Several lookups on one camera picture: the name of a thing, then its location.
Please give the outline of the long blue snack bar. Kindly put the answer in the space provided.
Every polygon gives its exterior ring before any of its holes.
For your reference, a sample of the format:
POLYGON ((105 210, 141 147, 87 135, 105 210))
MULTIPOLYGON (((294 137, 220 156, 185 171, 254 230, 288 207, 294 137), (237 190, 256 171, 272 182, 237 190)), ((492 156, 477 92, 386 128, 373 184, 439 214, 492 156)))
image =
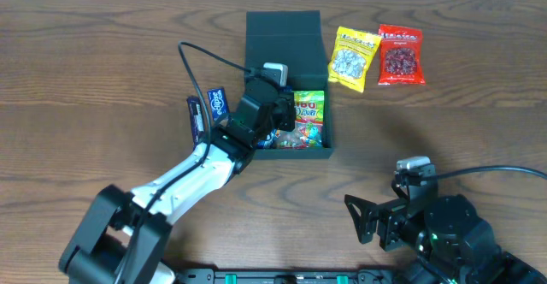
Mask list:
POLYGON ((277 140, 279 138, 279 131, 273 130, 270 134, 267 135, 267 137, 263 140, 260 140, 256 144, 257 149, 276 149, 277 148, 277 140))

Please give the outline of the Haribo gummy worms bag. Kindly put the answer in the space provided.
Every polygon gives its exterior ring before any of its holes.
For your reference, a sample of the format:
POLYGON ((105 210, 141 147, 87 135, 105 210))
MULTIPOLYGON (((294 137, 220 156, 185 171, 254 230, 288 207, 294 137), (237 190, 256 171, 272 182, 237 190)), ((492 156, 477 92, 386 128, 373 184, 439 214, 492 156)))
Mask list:
POLYGON ((322 147, 325 94, 323 91, 294 91, 296 120, 292 131, 277 130, 275 149, 322 147))

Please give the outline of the red Hacks candy bag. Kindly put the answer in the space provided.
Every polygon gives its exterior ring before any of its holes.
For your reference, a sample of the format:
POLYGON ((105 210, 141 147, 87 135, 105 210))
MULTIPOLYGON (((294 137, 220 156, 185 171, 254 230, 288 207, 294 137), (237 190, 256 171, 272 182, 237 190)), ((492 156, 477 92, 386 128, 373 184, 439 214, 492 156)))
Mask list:
POLYGON ((425 85, 421 66, 423 33, 420 29, 381 24, 380 85, 425 85))

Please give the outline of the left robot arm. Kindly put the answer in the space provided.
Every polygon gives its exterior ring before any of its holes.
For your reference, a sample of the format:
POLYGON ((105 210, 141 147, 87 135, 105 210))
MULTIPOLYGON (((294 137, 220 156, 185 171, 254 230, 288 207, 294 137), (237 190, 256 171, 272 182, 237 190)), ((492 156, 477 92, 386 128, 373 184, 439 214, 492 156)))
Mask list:
POLYGON ((182 163, 123 192, 105 187, 92 201, 59 259, 72 283, 172 283, 160 271, 173 225, 200 199, 223 187, 251 162, 274 129, 295 125, 295 98, 267 79, 249 79, 226 125, 218 124, 182 163))

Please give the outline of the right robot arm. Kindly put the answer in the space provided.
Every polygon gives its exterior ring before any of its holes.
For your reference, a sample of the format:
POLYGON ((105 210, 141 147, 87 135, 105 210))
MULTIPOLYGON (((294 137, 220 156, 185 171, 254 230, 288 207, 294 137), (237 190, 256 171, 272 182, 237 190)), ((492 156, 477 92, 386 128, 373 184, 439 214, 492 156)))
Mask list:
POLYGON ((394 276, 399 283, 544 283, 540 271, 505 251, 492 226, 463 195, 441 196, 434 165, 397 169, 396 198, 376 204, 345 195, 358 240, 379 237, 384 251, 401 246, 417 254, 417 270, 394 276))

